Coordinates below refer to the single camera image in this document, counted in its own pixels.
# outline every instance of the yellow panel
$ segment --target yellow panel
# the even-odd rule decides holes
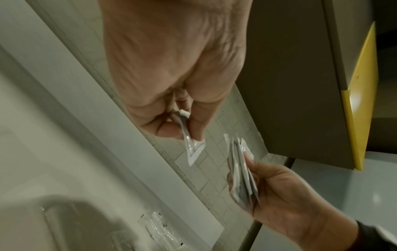
[[[375,23],[373,23],[349,88],[342,91],[347,128],[357,170],[362,170],[364,163],[378,81]]]

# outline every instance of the black sleeve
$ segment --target black sleeve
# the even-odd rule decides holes
[[[384,240],[374,227],[369,227],[357,221],[359,235],[347,251],[397,251],[396,246]]]

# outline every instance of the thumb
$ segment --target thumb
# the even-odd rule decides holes
[[[224,99],[213,103],[193,101],[189,117],[189,132],[193,139],[197,141],[204,140],[204,131],[211,122],[216,111],[219,109],[223,100]]]
[[[247,163],[247,167],[251,170],[251,172],[264,179],[269,179],[274,176],[290,172],[288,168],[282,165],[256,162],[252,160],[247,153],[244,153],[244,158],[245,162]]]

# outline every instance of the sleeve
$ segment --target sleeve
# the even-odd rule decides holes
[[[397,251],[396,238],[380,227],[370,227],[357,221],[359,234],[347,251]]]

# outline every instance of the plastic sachet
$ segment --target plastic sachet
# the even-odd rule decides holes
[[[152,237],[161,250],[190,250],[190,248],[188,248],[180,238],[176,237],[174,230],[168,225],[165,218],[157,210],[153,209],[142,215],[138,222],[148,230],[150,237]]]
[[[250,210],[254,205],[255,199],[259,201],[258,188],[251,171],[247,167],[243,152],[247,152],[252,159],[254,155],[249,150],[244,139],[239,139],[237,135],[232,139],[227,134],[224,134],[224,136],[229,153],[227,163],[233,178],[233,187],[230,195],[243,209]]]
[[[190,136],[187,120],[190,117],[190,113],[185,110],[179,110],[173,114],[173,120],[176,120],[182,128],[183,138],[185,140],[185,147],[187,152],[187,162],[190,166],[194,164],[197,158],[200,156],[200,153],[206,147],[206,141],[195,141]]]

